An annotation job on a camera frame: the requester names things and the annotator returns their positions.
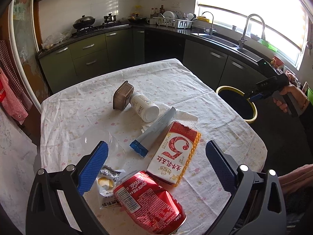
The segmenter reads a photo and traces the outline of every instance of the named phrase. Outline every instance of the wall socket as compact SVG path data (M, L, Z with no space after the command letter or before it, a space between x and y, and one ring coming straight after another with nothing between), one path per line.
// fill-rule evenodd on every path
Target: wall socket
M172 8L180 8L180 2L173 2L171 7Z

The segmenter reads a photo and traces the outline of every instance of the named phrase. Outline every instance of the dining table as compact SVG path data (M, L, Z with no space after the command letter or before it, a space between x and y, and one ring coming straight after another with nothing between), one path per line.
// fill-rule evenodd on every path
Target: dining table
M142 158L129 146L140 136L146 123L128 105L113 109L113 95L125 81L157 105L175 107L197 118L193 129L201 139L177 187L164 185L183 206L187 220L179 228L180 235L202 235L227 204L226 192L205 154L206 143L214 140L222 151L238 164L260 172L267 149L261 138L214 90L205 85L177 59L168 59L111 72L64 89L41 104L41 166L47 172L64 170L90 154L81 137L92 127L108 130L124 149L122 167L126 175L146 170L155 152ZM69 224L79 230L64 193L59 191ZM83 197L94 215L110 235L150 234L139 227L123 208L99 208L95 184Z

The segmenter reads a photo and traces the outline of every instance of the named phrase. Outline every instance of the gas stove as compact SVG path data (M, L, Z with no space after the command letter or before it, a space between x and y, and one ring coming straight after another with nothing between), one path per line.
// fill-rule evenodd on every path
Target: gas stove
M93 33L105 28L109 28L109 27L113 27L113 26L120 26L122 25L122 23L118 20L118 21L111 21L111 22L107 22L107 23L102 23L102 25L100 26L90 26L90 27L86 27L80 30L77 30L75 33L72 34L72 37L77 38L81 35L87 34L87 33Z

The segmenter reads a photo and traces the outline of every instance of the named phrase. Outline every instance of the barcode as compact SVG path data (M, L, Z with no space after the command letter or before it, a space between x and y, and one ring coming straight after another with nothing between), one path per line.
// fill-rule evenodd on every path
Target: barcode
M124 187L119 189L117 192L118 198L123 202L124 206L129 210L130 213L134 213L140 209L140 205L135 199L126 191Z
M138 114L140 115L142 111L143 111L143 106L140 106L138 109Z

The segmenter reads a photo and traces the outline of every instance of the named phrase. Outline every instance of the window blind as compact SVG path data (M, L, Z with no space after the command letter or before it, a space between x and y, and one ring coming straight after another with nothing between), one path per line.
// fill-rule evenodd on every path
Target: window blind
M260 15L266 25L280 32L302 48L306 30L306 12L299 0L197 0L198 4L210 5L234 11L245 16Z

